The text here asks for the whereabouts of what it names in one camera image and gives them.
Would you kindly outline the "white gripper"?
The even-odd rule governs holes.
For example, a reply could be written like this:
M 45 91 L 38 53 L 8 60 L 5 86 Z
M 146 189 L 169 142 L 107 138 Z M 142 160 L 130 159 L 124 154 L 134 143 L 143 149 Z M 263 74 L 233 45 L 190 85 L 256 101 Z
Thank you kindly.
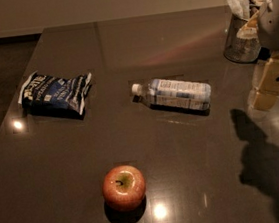
M 254 67 L 248 105 L 268 111 L 279 100 L 279 0 L 265 0 L 260 6 L 257 25 L 259 42 L 273 52 Z

